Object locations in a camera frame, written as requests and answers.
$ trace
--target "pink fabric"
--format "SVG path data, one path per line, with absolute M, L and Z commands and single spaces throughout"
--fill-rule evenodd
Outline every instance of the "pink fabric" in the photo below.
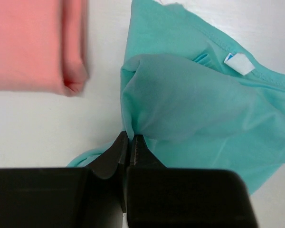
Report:
M 85 28 L 86 0 L 0 0 L 0 90 L 82 91 Z

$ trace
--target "clothing tag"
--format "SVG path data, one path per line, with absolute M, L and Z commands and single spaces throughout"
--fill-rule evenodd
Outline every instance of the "clothing tag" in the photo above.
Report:
M 237 53 L 235 55 L 229 53 L 224 63 L 244 76 L 255 69 L 255 66 L 243 53 Z

